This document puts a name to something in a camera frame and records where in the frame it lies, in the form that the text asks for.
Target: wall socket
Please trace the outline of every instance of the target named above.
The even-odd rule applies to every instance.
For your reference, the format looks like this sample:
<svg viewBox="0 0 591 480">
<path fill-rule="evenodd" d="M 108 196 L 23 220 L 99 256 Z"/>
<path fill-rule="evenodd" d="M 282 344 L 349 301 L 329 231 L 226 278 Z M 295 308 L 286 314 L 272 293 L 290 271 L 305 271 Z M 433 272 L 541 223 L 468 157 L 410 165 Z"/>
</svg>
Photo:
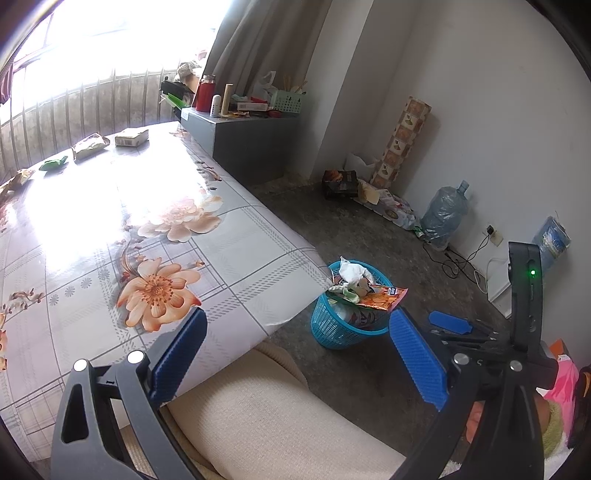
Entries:
<svg viewBox="0 0 591 480">
<path fill-rule="evenodd" d="M 490 235 L 491 236 L 491 242 L 498 247 L 501 242 L 503 241 L 503 236 L 501 235 L 500 231 L 496 230 L 494 227 L 492 227 L 491 225 L 489 225 L 488 227 L 486 227 L 485 231 L 482 232 L 484 235 Z"/>
</svg>

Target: hand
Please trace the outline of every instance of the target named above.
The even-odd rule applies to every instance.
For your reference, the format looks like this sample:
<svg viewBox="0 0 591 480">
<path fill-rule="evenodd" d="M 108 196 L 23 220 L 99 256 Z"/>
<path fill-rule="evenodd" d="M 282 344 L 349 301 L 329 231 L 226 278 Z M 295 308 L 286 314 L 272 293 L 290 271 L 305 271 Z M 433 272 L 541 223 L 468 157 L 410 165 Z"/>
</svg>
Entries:
<svg viewBox="0 0 591 480">
<path fill-rule="evenodd" d="M 542 434 L 544 434 L 550 423 L 550 404 L 548 403 L 548 400 L 543 399 L 542 395 L 538 392 L 534 392 L 534 402 L 535 408 L 538 411 L 538 418 L 540 419 L 540 429 Z M 483 410 L 484 402 L 474 402 L 466 423 L 466 440 L 468 440 L 469 443 L 472 443 L 472 440 L 474 439 Z"/>
</svg>

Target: black cord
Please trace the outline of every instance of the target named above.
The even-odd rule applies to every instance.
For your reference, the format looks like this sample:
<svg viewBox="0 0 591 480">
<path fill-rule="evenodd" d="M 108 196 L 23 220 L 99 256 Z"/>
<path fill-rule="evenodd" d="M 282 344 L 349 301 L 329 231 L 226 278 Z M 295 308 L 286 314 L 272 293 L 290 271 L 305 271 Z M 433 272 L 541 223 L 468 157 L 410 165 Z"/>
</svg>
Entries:
<svg viewBox="0 0 591 480">
<path fill-rule="evenodd" d="M 438 264 L 441 265 L 441 270 L 443 270 L 443 273 L 445 273 L 445 275 L 448 278 L 455 279 L 455 278 L 457 278 L 457 277 L 460 276 L 460 273 L 462 273 L 473 284 L 478 285 L 476 283 L 476 281 L 473 278 L 471 278 L 464 271 L 464 269 L 466 268 L 467 265 L 470 265 L 472 267 L 472 270 L 476 270 L 474 268 L 474 266 L 470 262 L 471 262 L 471 260 L 474 259 L 474 257 L 476 256 L 476 254 L 480 250 L 482 250 L 484 247 L 486 247 L 488 245 L 488 242 L 489 242 L 490 239 L 491 239 L 491 236 L 490 235 L 487 235 L 486 238 L 482 242 L 480 242 L 480 245 L 478 246 L 478 248 L 476 250 L 474 250 L 470 255 L 468 255 L 468 258 L 464 258 L 459 253 L 454 252 L 449 247 L 447 247 L 446 248 L 446 252 L 445 252 L 445 256 L 447 257 L 447 260 L 444 260 L 443 262 L 440 262 L 439 260 L 435 260 L 431 256 L 431 254 L 429 253 L 429 250 L 427 250 L 427 248 L 426 248 L 426 243 L 423 243 L 423 250 L 425 250 L 425 252 L 427 252 L 427 255 L 429 256 L 429 259 L 431 259 L 432 262 L 435 262 L 435 263 L 438 263 Z M 463 262 L 454 260 L 450 256 L 450 253 L 452 253 L 452 254 L 457 255 L 458 257 L 460 257 L 463 260 Z"/>
</svg>

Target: white bottle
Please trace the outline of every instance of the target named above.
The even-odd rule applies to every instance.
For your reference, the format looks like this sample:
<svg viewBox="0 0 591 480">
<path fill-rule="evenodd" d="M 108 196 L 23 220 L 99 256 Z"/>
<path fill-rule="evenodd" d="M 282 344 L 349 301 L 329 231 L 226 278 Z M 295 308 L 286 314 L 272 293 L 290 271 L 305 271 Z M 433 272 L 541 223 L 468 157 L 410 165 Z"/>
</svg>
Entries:
<svg viewBox="0 0 591 480">
<path fill-rule="evenodd" d="M 220 109 L 222 104 L 222 97 L 214 95 L 212 99 L 212 108 L 209 111 L 209 116 L 218 117 L 220 116 Z"/>
</svg>

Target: blue plastic basket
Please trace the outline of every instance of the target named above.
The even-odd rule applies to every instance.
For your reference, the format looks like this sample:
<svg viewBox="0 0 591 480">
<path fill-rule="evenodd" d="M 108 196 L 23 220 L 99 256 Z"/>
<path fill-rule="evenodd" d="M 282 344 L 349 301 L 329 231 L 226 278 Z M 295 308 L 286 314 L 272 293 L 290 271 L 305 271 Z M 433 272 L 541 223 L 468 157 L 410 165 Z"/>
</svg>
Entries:
<svg viewBox="0 0 591 480">
<path fill-rule="evenodd" d="M 358 260 L 350 260 L 351 263 L 358 263 L 367 268 L 377 283 L 392 287 L 392 282 L 376 268 Z M 339 272 L 340 260 L 330 265 L 334 274 Z M 312 314 L 310 326 L 312 335 L 316 341 L 326 348 L 342 350 L 348 346 L 359 343 L 366 338 L 383 335 L 388 331 L 388 319 L 390 315 L 384 312 L 378 321 L 373 325 L 374 330 L 360 330 L 342 320 L 332 309 L 326 294 L 323 293 L 316 302 L 316 308 Z"/>
</svg>

